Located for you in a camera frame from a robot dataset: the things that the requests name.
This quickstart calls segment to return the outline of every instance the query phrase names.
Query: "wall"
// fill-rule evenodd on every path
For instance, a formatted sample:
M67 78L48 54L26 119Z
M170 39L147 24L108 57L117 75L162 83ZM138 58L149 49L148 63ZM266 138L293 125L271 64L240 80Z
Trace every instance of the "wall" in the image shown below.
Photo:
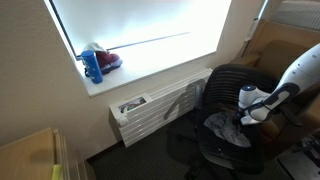
M0 145L59 128L86 158L119 141L109 105L232 60L261 1L234 0L218 52L89 98L43 0L1 1Z
M270 19L272 15L278 10L278 7L281 5L282 1L284 0L269 0L261 18Z

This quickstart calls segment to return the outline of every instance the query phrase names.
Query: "gray cloth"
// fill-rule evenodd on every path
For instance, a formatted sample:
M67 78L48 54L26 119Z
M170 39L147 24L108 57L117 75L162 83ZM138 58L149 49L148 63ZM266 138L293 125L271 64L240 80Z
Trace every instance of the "gray cloth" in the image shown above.
M204 125L221 139L227 140L237 146L250 147L250 141L244 134L240 133L240 127L232 124L233 117L234 113L232 112L212 114L206 119Z

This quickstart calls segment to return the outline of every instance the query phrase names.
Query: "chair backrest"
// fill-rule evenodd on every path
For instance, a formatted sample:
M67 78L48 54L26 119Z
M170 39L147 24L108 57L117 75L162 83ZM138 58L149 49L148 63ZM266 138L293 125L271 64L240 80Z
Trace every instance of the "chair backrest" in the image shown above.
M221 65L209 77L202 102L238 105L239 92L243 86L254 85L271 93L277 83L276 78L256 68L238 64Z

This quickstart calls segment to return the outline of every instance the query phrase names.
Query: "radiator vent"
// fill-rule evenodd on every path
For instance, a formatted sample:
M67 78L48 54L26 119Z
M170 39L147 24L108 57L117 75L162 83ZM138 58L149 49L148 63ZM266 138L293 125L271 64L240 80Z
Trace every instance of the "radiator vent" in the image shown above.
M193 109L195 86L205 86L212 69L203 69L179 81L146 92L127 101L110 106L119 124L126 147ZM141 105L120 112L128 102L142 100Z

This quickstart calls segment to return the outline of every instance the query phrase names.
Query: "chair seat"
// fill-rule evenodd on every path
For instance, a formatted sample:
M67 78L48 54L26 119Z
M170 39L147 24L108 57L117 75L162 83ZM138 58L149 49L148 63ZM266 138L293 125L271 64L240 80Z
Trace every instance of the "chair seat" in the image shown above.
M246 173L259 173L263 170L263 148L260 141L259 126L242 126L241 131L250 140L251 147L239 147L217 137L204 125L212 114L224 111L208 106L201 110L198 124L198 139L202 154L211 162Z

